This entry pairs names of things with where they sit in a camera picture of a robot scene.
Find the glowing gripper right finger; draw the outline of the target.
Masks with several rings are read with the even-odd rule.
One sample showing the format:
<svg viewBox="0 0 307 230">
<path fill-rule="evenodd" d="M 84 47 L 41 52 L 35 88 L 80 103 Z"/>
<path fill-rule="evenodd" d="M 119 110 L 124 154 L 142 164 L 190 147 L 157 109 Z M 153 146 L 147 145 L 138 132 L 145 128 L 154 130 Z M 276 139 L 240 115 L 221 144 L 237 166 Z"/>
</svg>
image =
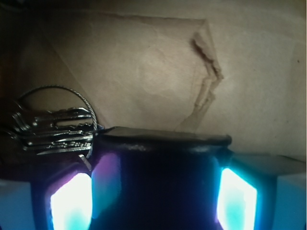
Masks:
<svg viewBox="0 0 307 230">
<path fill-rule="evenodd" d="M 221 171 L 222 230 L 305 230 L 307 164 L 281 155 L 237 154 Z"/>
</svg>

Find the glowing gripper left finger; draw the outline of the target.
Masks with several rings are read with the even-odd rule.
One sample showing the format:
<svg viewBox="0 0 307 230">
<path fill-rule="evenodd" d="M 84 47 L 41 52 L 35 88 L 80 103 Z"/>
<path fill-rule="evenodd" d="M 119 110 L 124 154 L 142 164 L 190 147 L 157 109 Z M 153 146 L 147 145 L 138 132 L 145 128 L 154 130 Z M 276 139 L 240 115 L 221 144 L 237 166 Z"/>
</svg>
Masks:
<svg viewBox="0 0 307 230">
<path fill-rule="evenodd" d="M 2 230 L 87 230 L 92 178 L 81 163 L 2 165 Z"/>
</svg>

